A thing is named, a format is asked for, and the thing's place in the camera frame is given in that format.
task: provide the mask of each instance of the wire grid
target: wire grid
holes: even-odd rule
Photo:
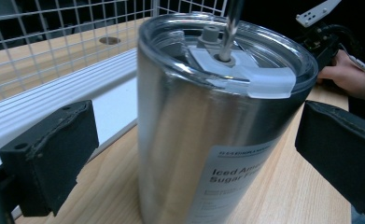
[[[135,48],[150,17],[227,0],[0,0],[0,101]]]

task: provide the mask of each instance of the stainless steel tumbler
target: stainless steel tumbler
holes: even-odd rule
[[[139,194],[145,223],[223,223],[316,83],[312,55],[241,21],[230,62],[226,19],[144,22],[138,40]]]

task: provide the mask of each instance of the metal rod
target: metal rod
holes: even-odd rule
[[[228,15],[226,17],[226,27],[222,37],[222,45],[219,51],[219,59],[228,62],[231,59],[232,43],[237,33],[238,22],[243,11],[245,0],[231,0]]]

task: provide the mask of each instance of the white plastic part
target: white plastic part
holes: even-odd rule
[[[251,98],[289,98],[296,83],[296,76],[288,67],[258,68],[243,65],[234,66],[233,76],[244,76],[249,80],[246,92]]]
[[[207,79],[214,86],[251,98],[289,98],[296,83],[296,76],[288,68],[260,68],[245,51],[233,50],[235,66],[229,67],[214,59],[206,49],[190,47],[190,53],[206,72],[228,79]]]
[[[195,46],[190,46],[189,49],[191,55],[204,71],[218,74],[224,77],[228,77],[231,75],[232,68],[214,59],[206,49],[198,49]],[[235,60],[235,65],[258,67],[255,60],[250,57],[245,51],[233,50],[232,57]]]
[[[336,6],[341,2],[342,0],[328,0],[321,4],[319,4],[316,7],[311,8],[310,10],[304,12],[301,15],[296,16],[296,21],[298,21],[302,26],[309,27],[316,23],[317,21],[321,20],[330,12],[336,8]]]

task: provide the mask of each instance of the clear plastic lid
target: clear plastic lid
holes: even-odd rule
[[[232,59],[217,58],[226,18],[170,14],[144,22],[139,48],[167,73],[198,85],[254,98],[288,98],[316,83],[316,60],[287,37],[240,21]]]

